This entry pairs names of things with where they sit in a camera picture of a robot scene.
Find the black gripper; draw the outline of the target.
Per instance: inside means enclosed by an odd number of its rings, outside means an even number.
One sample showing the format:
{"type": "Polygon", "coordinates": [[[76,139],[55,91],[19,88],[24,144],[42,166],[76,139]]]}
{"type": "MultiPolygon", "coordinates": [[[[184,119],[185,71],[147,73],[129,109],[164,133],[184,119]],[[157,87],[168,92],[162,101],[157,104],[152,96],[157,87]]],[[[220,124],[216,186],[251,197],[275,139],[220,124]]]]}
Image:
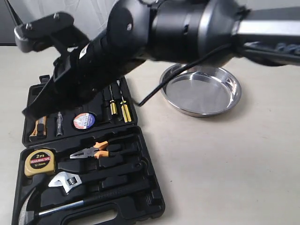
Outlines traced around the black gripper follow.
{"type": "Polygon", "coordinates": [[[73,50],[54,68],[53,77],[22,114],[43,117],[91,101],[104,87],[142,65],[143,59],[121,60],[104,50],[102,39],[73,50]]]}

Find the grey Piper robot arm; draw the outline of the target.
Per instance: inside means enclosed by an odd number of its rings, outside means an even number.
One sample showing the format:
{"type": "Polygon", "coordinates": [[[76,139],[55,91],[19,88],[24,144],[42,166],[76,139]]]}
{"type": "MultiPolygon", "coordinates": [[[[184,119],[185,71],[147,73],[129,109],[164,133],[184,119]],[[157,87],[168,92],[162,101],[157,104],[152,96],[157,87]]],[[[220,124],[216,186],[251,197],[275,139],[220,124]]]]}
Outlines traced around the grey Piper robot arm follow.
{"type": "Polygon", "coordinates": [[[22,52],[55,47],[52,77],[22,111],[37,120],[89,101],[147,60],[220,67],[234,57],[279,67],[300,63],[300,9],[251,10],[234,0],[119,0],[94,39],[57,12],[15,28],[22,52]]]}

